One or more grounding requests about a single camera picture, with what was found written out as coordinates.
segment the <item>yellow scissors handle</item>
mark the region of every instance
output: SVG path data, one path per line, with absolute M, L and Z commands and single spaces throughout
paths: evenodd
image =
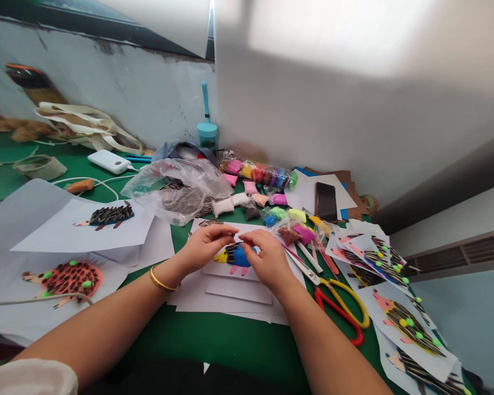
M 366 310 L 366 307 L 362 303 L 361 299 L 357 296 L 356 293 L 353 292 L 353 290 L 351 288 L 349 288 L 348 286 L 344 285 L 343 283 L 340 283 L 340 282 L 335 281 L 333 279 L 329 279 L 329 281 L 327 281 L 327 280 L 325 280 L 323 278 L 320 278 L 320 283 L 323 284 L 323 285 L 325 285 L 327 288 L 329 288 L 329 290 L 331 291 L 332 295 L 335 297 L 336 301 L 339 302 L 340 307 L 342 307 L 342 310 L 344 310 L 346 312 L 346 314 L 349 315 L 351 317 L 351 319 L 353 321 L 355 321 L 360 328 L 366 329 L 367 327 L 369 327 L 369 315 L 368 315 L 368 311 Z M 357 302 L 359 308 L 362 311 L 362 317 L 363 317 L 362 318 L 362 322 L 360 322 L 353 315 L 353 313 L 348 309 L 348 307 L 346 306 L 346 304 L 342 301 L 342 298 L 335 291 L 335 288 L 333 288 L 331 286 L 331 284 L 336 285 L 339 288 L 342 288 L 344 291 L 346 291 L 348 294 L 350 294 L 353 299 L 355 299 L 355 301 Z

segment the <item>roll of tape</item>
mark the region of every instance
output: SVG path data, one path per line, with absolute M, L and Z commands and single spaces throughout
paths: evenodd
M 41 178 L 49 181 L 68 171 L 54 156 L 34 155 L 15 162 L 13 169 L 27 178 Z

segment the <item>wall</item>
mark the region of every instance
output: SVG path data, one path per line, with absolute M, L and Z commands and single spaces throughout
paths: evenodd
M 224 142 L 383 207 L 494 140 L 494 1 L 216 0 L 215 32 Z
M 202 81 L 218 122 L 208 61 L 0 20 L 0 114 L 35 119 L 33 103 L 4 72 L 7 62 L 42 70 L 70 103 L 107 112 L 149 148 L 172 138 L 198 141 Z
M 463 366 L 494 388 L 494 271 L 412 284 Z
M 494 188 L 412 225 L 390 237 L 403 257 L 452 247 L 494 233 Z

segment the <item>white sleeve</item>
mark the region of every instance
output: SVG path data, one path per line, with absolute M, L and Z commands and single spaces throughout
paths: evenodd
M 0 366 L 0 395 L 77 395 L 77 375 L 62 362 L 20 359 Z

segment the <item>white cable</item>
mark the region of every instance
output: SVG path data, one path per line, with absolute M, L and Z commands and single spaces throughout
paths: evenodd
M 96 178 L 92 178 L 92 177 L 71 177 L 71 178 L 65 178 L 65 179 L 63 179 L 63 180 L 58 180 L 58 181 L 55 181 L 55 182 L 53 182 L 52 184 L 53 184 L 53 185 L 56 185 L 56 184 L 60 184 L 60 183 L 62 183 L 62 182 L 66 182 L 66 181 L 71 181 L 71 180 L 74 180 L 74 179 L 92 179 L 92 180 L 94 180 L 94 181 L 97 181 L 99 184 L 104 185 L 105 187 L 107 187 L 109 190 L 111 190 L 111 191 L 114 193 L 114 195 L 115 195 L 115 200 L 119 200 L 119 195 L 117 195 L 117 192 L 116 192 L 116 191 L 114 191 L 112 188 L 110 188 L 109 186 L 107 186 L 107 185 L 104 183 L 104 181 L 100 181 L 100 180 L 98 180 L 98 179 L 96 179 Z
M 53 296 L 47 296 L 47 297 L 38 298 L 38 299 L 26 299 L 26 300 L 21 300 L 21 301 L 0 302 L 0 306 L 7 306 L 9 304 L 35 303 L 35 302 L 41 302 L 41 301 L 51 300 L 51 299 L 60 299 L 62 297 L 67 297 L 67 296 L 76 296 L 76 297 L 82 298 L 86 302 L 88 302 L 90 306 L 93 304 L 92 300 L 89 297 L 87 297 L 86 295 L 81 294 L 80 292 L 72 292 L 70 294 L 53 295 Z
M 135 177 L 137 174 L 132 174 L 131 176 L 121 176 L 121 177 L 114 177 L 114 178 L 108 178 L 107 180 L 104 180 L 103 182 L 104 183 L 107 183 L 107 182 L 112 182 L 112 181 L 115 181 L 115 180 L 118 180 L 118 179 L 121 179 L 121 178 L 131 178 L 131 177 Z M 100 183 L 98 184 L 95 184 L 93 187 L 98 187 L 100 185 Z M 86 191 L 83 191 L 83 192 L 80 192 L 77 196 L 81 196 L 84 192 Z

